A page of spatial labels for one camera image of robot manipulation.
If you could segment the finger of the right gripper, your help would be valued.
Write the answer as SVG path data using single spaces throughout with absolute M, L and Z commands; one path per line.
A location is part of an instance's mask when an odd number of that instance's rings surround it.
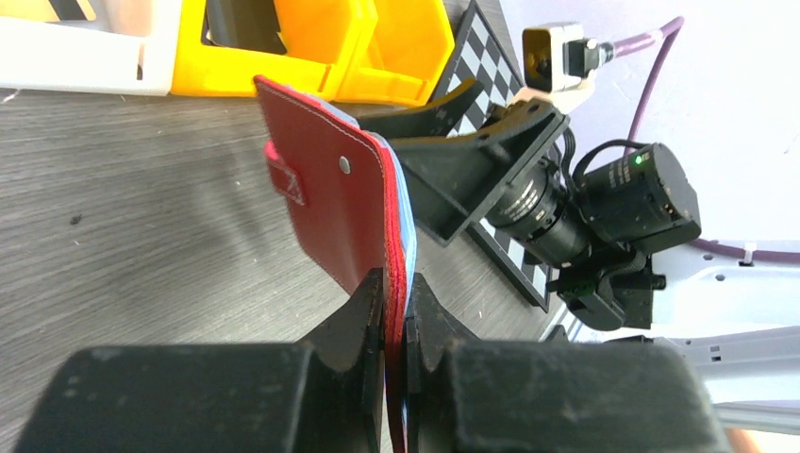
M 468 78 L 446 96 L 424 106 L 362 115 L 357 121 L 362 130 L 387 140 L 444 137 L 483 92 L 478 80 Z

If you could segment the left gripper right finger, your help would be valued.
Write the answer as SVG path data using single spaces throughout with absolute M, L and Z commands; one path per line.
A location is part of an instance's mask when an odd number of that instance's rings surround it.
M 482 340 L 422 275 L 406 321 L 410 452 L 727 452 L 708 393 L 671 349 Z

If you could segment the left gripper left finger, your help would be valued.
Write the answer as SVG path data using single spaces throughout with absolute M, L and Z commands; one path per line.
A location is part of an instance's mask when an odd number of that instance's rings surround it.
M 383 276 L 293 343 L 96 346 L 64 362 L 19 452 L 376 452 Z

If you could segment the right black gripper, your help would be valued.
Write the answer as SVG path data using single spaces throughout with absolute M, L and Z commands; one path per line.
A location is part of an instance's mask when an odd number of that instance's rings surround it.
M 567 180 L 542 160 L 569 118 L 541 100 L 495 107 L 479 130 L 390 140 L 416 225 L 440 245 L 487 222 L 557 270 L 546 290 L 586 326 L 648 329 L 667 278 L 653 257 L 699 238 L 698 196 L 663 143 L 613 140 L 584 156 Z

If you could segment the red card holder wallet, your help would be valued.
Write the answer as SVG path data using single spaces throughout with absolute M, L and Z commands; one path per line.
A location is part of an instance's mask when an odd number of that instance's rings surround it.
M 303 250 L 348 293 L 369 271 L 383 272 L 388 421 L 393 450 L 405 452 L 403 337 L 415 234 L 402 226 L 396 156 L 326 101 L 264 75 L 254 85 L 270 133 L 270 176 Z

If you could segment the dark grey credit card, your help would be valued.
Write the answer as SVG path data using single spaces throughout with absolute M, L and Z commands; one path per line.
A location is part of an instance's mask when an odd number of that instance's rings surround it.
M 201 31 L 204 44 L 286 55 L 272 0 L 208 0 Z

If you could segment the orange gold credit card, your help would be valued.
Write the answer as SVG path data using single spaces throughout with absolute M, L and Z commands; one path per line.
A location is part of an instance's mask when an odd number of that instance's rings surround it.
M 35 22 L 93 21 L 97 18 L 86 0 L 1 0 L 1 16 Z

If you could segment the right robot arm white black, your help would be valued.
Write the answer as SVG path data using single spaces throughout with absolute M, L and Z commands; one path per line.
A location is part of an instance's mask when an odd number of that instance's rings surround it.
M 481 94 L 475 80 L 419 109 L 373 115 L 363 129 L 383 137 L 402 168 L 403 209 L 449 243 L 484 220 L 560 272 L 550 290 L 567 303 L 581 340 L 653 340 L 701 374 L 724 424 L 799 431 L 799 242 L 699 238 L 698 191 L 714 189 L 714 219 L 732 230 L 799 223 L 799 162 L 753 150 L 702 151 L 683 169 L 659 143 L 636 144 L 610 164 L 592 195 L 602 211 L 589 226 L 572 201 L 569 161 L 556 154 L 569 114 L 594 91 L 521 89 L 469 135 L 452 124 Z

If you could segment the orange bin with cards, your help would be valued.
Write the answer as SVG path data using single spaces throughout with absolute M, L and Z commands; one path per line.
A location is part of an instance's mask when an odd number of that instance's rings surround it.
M 210 15 L 205 1 L 181 7 L 170 93 L 200 97 L 252 97 L 253 77 L 266 76 L 332 100 L 347 70 L 366 48 L 377 23 L 372 1 L 268 1 L 278 27 L 256 26 L 279 37 L 284 54 L 206 44 Z

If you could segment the empty orange bin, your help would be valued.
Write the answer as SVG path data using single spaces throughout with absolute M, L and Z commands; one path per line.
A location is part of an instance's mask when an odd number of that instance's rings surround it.
M 427 103 L 455 41 L 441 0 L 359 1 L 366 28 L 335 100 L 417 107 Z

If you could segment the white plastic bin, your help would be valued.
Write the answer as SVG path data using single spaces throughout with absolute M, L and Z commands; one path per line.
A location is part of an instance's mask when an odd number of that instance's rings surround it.
M 4 89 L 165 95 L 175 65 L 178 1 L 89 1 L 93 21 L 1 16 Z

